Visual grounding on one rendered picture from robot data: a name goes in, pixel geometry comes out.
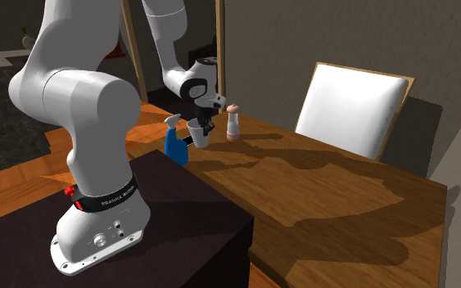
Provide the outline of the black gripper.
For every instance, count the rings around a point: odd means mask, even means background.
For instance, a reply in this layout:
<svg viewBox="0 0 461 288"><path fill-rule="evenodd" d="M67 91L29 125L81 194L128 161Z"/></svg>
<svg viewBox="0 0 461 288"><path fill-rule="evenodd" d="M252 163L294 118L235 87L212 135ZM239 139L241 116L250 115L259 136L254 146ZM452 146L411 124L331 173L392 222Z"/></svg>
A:
<svg viewBox="0 0 461 288"><path fill-rule="evenodd" d="M197 120L199 122L207 122L203 127L203 136L207 137L215 127L215 125L211 122L211 117L216 115L216 109L210 107L197 107Z"/></svg>

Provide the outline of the white cup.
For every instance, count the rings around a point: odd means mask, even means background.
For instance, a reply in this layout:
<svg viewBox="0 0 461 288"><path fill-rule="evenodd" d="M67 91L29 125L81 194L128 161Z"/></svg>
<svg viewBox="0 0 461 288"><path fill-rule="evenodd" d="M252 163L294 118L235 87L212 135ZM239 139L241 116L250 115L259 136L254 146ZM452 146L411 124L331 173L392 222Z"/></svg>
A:
<svg viewBox="0 0 461 288"><path fill-rule="evenodd" d="M204 135L203 127L198 123L197 118L188 121L187 127L197 148L205 148L209 145L210 135Z"/></svg>

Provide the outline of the clear pepper mill, tan cap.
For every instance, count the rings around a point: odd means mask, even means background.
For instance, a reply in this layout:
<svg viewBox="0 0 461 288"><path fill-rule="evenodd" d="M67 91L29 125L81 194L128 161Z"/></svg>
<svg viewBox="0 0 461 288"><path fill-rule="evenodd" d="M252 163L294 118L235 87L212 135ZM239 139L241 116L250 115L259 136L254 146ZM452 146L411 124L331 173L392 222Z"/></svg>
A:
<svg viewBox="0 0 461 288"><path fill-rule="evenodd" d="M230 105L227 107L228 112L228 125L227 125L227 139L238 140L240 137L240 128L238 123L239 106Z"/></svg>

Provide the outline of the blue spray bottle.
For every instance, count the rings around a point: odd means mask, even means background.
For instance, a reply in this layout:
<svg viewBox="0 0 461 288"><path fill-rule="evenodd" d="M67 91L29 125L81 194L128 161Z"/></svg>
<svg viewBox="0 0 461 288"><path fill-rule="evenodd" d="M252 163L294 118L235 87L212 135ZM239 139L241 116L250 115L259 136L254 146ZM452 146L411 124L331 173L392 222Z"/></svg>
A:
<svg viewBox="0 0 461 288"><path fill-rule="evenodd" d="M188 162L188 144L177 138L176 124L179 124L181 114L171 115L165 119L168 130L165 136L165 154L177 164L184 166Z"/></svg>

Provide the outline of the dark robot stand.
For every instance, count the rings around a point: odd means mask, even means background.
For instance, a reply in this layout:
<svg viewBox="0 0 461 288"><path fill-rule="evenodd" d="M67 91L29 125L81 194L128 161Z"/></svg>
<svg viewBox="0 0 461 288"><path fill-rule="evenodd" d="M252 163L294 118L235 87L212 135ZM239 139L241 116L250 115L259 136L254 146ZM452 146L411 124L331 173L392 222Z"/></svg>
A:
<svg viewBox="0 0 461 288"><path fill-rule="evenodd" d="M253 217L160 151L130 162L151 218L136 245L65 276L50 243L62 191L0 218L0 288L248 288Z"/></svg>

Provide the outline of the wooden table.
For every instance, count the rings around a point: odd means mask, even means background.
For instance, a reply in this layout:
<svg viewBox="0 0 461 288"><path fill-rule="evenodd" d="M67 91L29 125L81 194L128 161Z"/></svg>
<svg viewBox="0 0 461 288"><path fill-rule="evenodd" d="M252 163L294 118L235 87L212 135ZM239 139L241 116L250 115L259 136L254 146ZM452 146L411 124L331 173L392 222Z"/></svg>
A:
<svg viewBox="0 0 461 288"><path fill-rule="evenodd" d="M255 219L251 262L280 288L438 288L446 187L247 115L214 117L188 170Z"/></svg>

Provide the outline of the wooden door frame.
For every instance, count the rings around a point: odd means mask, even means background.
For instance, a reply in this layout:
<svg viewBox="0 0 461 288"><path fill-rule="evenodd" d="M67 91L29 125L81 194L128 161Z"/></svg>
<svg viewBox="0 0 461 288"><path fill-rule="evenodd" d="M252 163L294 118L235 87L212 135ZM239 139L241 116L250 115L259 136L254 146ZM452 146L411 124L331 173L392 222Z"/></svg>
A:
<svg viewBox="0 0 461 288"><path fill-rule="evenodd" d="M145 84L142 60L140 57L140 48L138 47L136 25L133 23L133 6L129 3L135 3L138 0L120 0L122 9L122 18L120 21L120 32L123 43L133 62L133 67L137 77L138 93L144 102L148 102L147 86ZM194 0L198 4L212 2L214 4L215 15L215 36L212 47L215 50L215 59L217 60L216 91L224 93L224 0Z"/></svg>

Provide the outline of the white chair with wooden frame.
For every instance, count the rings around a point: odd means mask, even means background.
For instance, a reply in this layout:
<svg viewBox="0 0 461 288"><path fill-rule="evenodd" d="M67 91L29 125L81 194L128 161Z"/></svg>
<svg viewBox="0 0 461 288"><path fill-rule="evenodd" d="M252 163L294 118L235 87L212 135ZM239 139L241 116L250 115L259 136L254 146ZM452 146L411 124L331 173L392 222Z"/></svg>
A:
<svg viewBox="0 0 461 288"><path fill-rule="evenodd" d="M319 62L295 132L379 160L415 78Z"/></svg>

